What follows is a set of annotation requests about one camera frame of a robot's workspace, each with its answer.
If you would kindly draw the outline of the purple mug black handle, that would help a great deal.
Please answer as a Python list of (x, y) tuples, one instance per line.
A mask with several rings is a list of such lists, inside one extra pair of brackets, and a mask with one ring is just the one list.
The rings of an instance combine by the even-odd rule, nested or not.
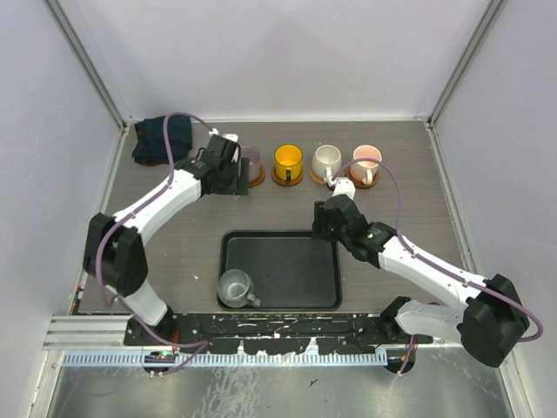
[(249, 172), (248, 172), (249, 181), (252, 182), (256, 180), (259, 177), (261, 172), (259, 150), (252, 145), (242, 145), (241, 156), (242, 158), (247, 158), (249, 160)]

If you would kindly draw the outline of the dark wooden coaster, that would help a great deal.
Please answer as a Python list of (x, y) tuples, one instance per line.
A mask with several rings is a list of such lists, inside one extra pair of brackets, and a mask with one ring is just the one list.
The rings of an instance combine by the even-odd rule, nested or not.
[(265, 167), (262, 165), (259, 167), (259, 174), (258, 176), (254, 179), (251, 180), (248, 184), (249, 188), (254, 188), (257, 187), (259, 185), (261, 185), (263, 183), (263, 181), (265, 180), (266, 177), (266, 171), (265, 171)]
[(290, 180), (290, 181), (283, 180), (283, 179), (281, 179), (281, 178), (278, 176), (278, 174), (276, 173), (275, 167), (272, 168), (272, 180), (273, 180), (277, 185), (280, 185), (280, 186), (283, 186), (283, 187), (292, 187), (292, 186), (295, 186), (295, 185), (299, 184), (299, 183), (302, 181), (303, 178), (304, 178), (304, 172), (301, 172), (301, 173), (299, 174), (299, 176), (298, 176), (297, 178), (295, 178), (294, 180)]
[(354, 177), (352, 175), (352, 171), (351, 170), (347, 170), (346, 171), (346, 176), (354, 183), (355, 187), (357, 189), (369, 189), (374, 187), (378, 181), (379, 181), (379, 173), (377, 172), (376, 174), (373, 175), (373, 179), (372, 179), (372, 183), (371, 184), (365, 184), (363, 181), (360, 181), (359, 179), (357, 179), (356, 177)]

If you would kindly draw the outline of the yellow mug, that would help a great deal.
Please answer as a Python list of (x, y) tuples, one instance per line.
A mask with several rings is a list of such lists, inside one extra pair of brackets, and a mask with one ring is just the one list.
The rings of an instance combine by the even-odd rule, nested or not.
[(274, 153), (274, 171), (285, 182), (293, 182), (302, 173), (303, 152), (296, 145), (281, 145)]

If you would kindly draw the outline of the woven rattan coaster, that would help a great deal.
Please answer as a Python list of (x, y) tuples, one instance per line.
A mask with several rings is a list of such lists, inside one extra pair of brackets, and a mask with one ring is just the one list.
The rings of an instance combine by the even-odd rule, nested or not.
[(332, 176), (332, 170), (329, 167), (326, 167), (323, 170), (315, 171), (312, 167), (310, 168), (310, 176), (311, 178), (321, 185), (327, 184), (327, 179)]

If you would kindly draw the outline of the pink ceramic mug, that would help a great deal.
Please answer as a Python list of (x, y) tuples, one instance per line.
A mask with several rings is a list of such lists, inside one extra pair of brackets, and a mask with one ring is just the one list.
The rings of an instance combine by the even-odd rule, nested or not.
[(352, 158), (358, 160), (349, 169), (352, 175), (365, 184), (371, 184), (382, 160), (379, 149), (372, 145), (360, 145), (353, 151)]

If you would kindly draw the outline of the white speckled mug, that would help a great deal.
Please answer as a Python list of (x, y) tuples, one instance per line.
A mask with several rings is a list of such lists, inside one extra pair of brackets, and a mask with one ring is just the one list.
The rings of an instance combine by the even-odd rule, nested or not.
[(334, 145), (321, 145), (312, 156), (311, 167), (317, 170), (323, 170), (329, 167), (334, 175), (342, 166), (342, 155), (339, 148)]

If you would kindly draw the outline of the grey stoneware mug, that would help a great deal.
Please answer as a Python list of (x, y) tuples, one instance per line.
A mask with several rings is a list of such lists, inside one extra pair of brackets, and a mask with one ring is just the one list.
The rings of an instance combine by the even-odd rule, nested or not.
[(251, 277), (239, 269), (227, 270), (218, 278), (218, 299), (232, 309), (261, 307), (261, 300), (254, 294)]

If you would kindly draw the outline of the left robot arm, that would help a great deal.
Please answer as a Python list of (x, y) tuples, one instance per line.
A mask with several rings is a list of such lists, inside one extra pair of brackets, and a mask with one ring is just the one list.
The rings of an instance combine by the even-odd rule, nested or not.
[(238, 135), (212, 131), (199, 155), (176, 161), (167, 178), (139, 201), (90, 221), (84, 270), (144, 323), (143, 334), (155, 345), (171, 340), (174, 324), (165, 318), (169, 307), (147, 279), (146, 244), (186, 206), (207, 195), (235, 193), (233, 187), (245, 182), (239, 163)]

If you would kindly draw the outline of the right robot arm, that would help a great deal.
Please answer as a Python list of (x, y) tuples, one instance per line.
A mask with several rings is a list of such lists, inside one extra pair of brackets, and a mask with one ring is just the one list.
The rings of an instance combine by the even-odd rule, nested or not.
[(367, 221), (346, 195), (315, 202), (312, 234), (440, 300), (431, 305), (397, 297), (379, 317), (390, 342), (412, 335), (441, 338), (459, 343), (481, 364), (499, 367), (530, 326), (511, 280), (500, 274), (486, 279), (427, 253), (394, 228)]

